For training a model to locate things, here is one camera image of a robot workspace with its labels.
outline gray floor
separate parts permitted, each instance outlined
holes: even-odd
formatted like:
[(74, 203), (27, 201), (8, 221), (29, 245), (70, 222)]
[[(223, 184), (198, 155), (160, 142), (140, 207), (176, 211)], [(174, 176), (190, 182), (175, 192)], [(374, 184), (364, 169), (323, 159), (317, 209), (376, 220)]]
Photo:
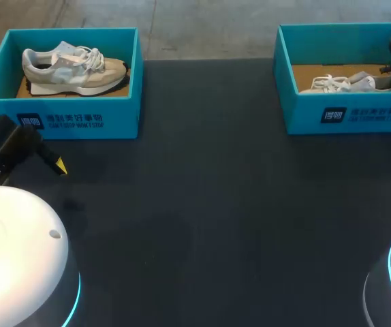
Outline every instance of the gray floor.
[(137, 27), (145, 59), (269, 57), (281, 23), (391, 21), (391, 0), (0, 0), (7, 29)]

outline shoe box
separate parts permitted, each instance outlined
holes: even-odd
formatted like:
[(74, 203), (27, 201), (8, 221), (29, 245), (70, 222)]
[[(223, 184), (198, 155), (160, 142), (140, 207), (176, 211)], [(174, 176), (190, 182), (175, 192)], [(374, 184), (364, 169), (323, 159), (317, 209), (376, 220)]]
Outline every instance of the shoe box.
[(312, 80), (391, 63), (391, 23), (281, 25), (273, 71), (289, 134), (391, 132), (391, 92), (311, 93)]
[[(98, 48), (129, 66), (127, 84), (96, 97), (32, 96), (22, 70), (22, 52), (49, 51), (66, 41)], [(33, 124), (47, 140), (133, 139), (138, 135), (143, 60), (137, 29), (17, 29), (0, 45), (0, 114)]]

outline sneaker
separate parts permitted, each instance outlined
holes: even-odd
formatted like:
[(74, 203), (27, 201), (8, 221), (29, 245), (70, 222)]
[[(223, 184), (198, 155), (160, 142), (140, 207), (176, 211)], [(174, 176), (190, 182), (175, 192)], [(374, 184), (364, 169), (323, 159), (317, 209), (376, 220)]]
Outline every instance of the sneaker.
[(346, 92), (350, 88), (350, 81), (347, 77), (332, 77), (326, 75), (315, 77), (312, 80), (312, 85), (309, 90), (301, 91), (300, 93), (337, 93)]
[(22, 66), (32, 95), (101, 94), (118, 85), (128, 70), (124, 61), (104, 58), (96, 48), (75, 47), (64, 41), (48, 52), (26, 49)]
[(391, 76), (372, 76), (366, 72), (357, 73), (349, 78), (327, 75), (316, 77), (309, 90), (301, 93), (338, 93), (338, 92), (391, 92)]

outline black table surface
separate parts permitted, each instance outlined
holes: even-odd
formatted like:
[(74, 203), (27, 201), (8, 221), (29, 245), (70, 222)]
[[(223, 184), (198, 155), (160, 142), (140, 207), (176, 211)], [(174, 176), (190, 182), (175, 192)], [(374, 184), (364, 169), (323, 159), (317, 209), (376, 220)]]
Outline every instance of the black table surface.
[(85, 326), (365, 326), (391, 134), (288, 136), (271, 59), (147, 61), (137, 140), (49, 142), (15, 186), (72, 240)]

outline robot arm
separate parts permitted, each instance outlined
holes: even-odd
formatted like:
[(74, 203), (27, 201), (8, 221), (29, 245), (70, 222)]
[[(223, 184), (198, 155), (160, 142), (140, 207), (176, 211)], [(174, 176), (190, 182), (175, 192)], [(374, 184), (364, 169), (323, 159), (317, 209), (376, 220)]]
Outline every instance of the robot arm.
[(7, 115), (0, 115), (0, 185), (4, 185), (12, 170), (37, 153), (57, 174), (67, 170), (60, 155), (52, 152), (41, 134), (31, 125), (19, 126)]

